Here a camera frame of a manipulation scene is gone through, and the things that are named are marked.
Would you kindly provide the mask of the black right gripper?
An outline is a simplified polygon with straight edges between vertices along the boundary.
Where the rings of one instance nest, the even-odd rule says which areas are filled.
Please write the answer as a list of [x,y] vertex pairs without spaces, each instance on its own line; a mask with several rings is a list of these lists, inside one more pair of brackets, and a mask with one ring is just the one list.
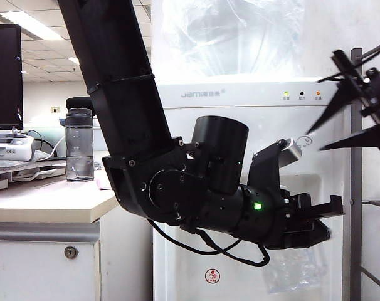
[[[362,116],[370,116],[376,124],[380,124],[380,71],[377,68],[368,69],[366,71],[368,82],[365,82],[366,78],[358,72],[358,68],[373,57],[374,55],[361,56],[361,59],[353,64],[342,50],[334,51],[332,60],[344,78],[337,84],[337,91],[324,112],[306,134],[316,131],[346,105],[355,101],[360,101],[363,105]],[[380,150],[380,125],[353,133],[346,138],[327,144],[319,150],[356,147],[377,147]]]

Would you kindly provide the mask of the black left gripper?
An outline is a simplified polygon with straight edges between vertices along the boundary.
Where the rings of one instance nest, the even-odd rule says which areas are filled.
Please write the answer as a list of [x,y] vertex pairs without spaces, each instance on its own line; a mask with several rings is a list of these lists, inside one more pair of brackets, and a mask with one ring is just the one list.
[[295,200],[287,196],[275,212],[268,247],[309,248],[329,240],[331,230],[319,219],[342,215],[344,206],[341,196],[330,195],[329,203],[309,205],[299,210]]

